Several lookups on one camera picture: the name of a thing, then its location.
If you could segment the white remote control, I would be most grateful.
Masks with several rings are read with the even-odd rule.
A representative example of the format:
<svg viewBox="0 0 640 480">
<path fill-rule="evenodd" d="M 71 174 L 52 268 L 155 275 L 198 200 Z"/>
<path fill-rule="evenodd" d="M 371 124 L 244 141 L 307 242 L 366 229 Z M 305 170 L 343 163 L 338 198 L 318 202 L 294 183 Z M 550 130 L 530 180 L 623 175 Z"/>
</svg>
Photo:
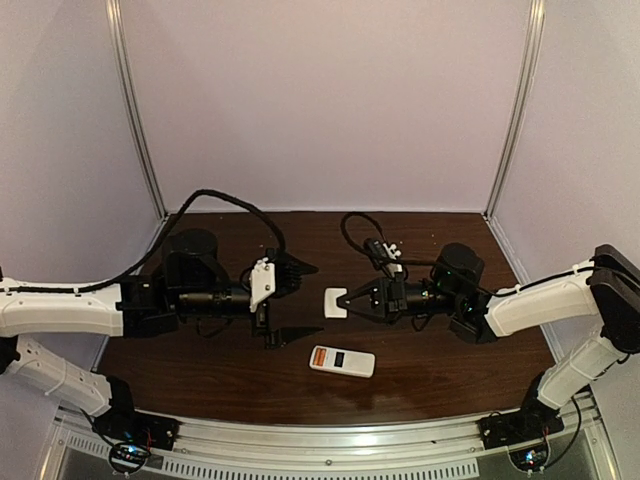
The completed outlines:
<svg viewBox="0 0 640 480">
<path fill-rule="evenodd" d="M 323 366 L 313 365 L 317 350 L 325 349 L 326 356 Z M 317 345 L 313 348 L 308 363 L 312 370 L 326 373 L 371 378 L 375 371 L 376 357 L 372 353 L 347 350 L 329 346 Z"/>
</svg>

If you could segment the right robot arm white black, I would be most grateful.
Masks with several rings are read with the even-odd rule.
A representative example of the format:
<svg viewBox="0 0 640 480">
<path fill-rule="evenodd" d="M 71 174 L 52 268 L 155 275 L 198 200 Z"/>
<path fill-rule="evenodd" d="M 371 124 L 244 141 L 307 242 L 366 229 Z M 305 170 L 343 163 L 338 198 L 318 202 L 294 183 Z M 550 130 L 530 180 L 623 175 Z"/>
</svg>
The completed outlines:
<svg viewBox="0 0 640 480">
<path fill-rule="evenodd" d="M 484 262 L 461 243 L 445 245 L 429 262 L 429 277 L 418 283 L 408 281 L 410 263 L 395 247 L 371 240 L 365 254 L 382 277 L 352 291 L 326 289 L 326 317 L 353 314 L 394 324 L 402 317 L 446 315 L 451 330 L 474 344 L 565 319 L 601 319 L 600 329 L 534 379 L 520 408 L 526 418 L 555 417 L 575 393 L 639 352 L 639 270 L 611 245 L 567 271 L 496 292 L 480 287 Z"/>
</svg>

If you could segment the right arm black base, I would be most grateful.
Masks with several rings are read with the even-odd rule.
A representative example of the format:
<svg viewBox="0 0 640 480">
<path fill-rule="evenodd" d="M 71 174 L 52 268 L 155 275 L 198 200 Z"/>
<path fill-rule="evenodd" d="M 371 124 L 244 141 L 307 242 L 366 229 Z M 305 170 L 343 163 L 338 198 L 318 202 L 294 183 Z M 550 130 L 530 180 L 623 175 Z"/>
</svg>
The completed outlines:
<svg viewBox="0 0 640 480">
<path fill-rule="evenodd" d="M 486 450 L 537 441 L 533 446 L 509 453 L 509 460 L 515 468 L 527 474 L 542 472 L 547 467 L 551 457 L 548 437 L 564 430 L 559 410 L 537 399 L 542 376 L 540 373 L 534 378 L 518 410 L 494 412 L 477 421 Z"/>
</svg>

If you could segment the grey battery compartment cover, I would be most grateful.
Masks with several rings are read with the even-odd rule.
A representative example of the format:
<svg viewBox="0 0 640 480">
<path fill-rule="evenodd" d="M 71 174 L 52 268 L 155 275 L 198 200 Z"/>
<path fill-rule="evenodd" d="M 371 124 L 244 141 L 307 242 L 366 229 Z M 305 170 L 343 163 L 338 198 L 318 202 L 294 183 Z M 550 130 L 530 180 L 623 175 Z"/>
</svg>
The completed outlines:
<svg viewBox="0 0 640 480">
<path fill-rule="evenodd" d="M 327 288 L 324 292 L 323 314 L 326 319 L 346 319 L 348 312 L 338 305 L 338 299 L 347 294 L 346 288 Z"/>
</svg>

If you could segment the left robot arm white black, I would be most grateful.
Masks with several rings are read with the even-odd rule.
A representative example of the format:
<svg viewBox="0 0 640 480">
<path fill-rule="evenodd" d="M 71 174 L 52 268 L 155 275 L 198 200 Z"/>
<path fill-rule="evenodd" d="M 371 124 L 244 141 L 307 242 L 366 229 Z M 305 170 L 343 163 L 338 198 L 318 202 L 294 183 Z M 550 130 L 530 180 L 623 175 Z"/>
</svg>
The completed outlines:
<svg viewBox="0 0 640 480">
<path fill-rule="evenodd" d="M 1 280 L 1 372 L 20 375 L 47 396 L 74 404 L 106 421 L 130 421 L 135 406 L 128 384 L 84 370 L 30 339 L 32 333 L 92 333 L 152 338 L 176 331 L 190 320 L 247 319 L 251 332 L 269 348 L 316 333 L 314 327 L 273 330 L 272 299 L 300 289 L 317 267 L 285 248 L 266 250 L 234 282 L 217 258 L 216 236 L 203 229 L 172 235 L 161 263 L 149 275 L 127 275 L 98 285 L 28 284 Z"/>
</svg>

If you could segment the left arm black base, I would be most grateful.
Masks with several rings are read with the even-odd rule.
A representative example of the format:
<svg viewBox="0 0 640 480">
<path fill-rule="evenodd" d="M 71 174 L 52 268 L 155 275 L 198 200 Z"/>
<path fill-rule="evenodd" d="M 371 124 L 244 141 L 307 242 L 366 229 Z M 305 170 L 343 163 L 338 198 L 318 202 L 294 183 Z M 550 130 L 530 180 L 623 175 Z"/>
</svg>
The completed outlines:
<svg viewBox="0 0 640 480">
<path fill-rule="evenodd" d="M 136 410 L 125 381 L 115 376 L 107 376 L 106 381 L 111 392 L 108 409 L 92 417 L 92 430 L 109 446 L 111 468 L 128 478 L 145 466 L 153 449 L 173 449 L 181 423 Z"/>
</svg>

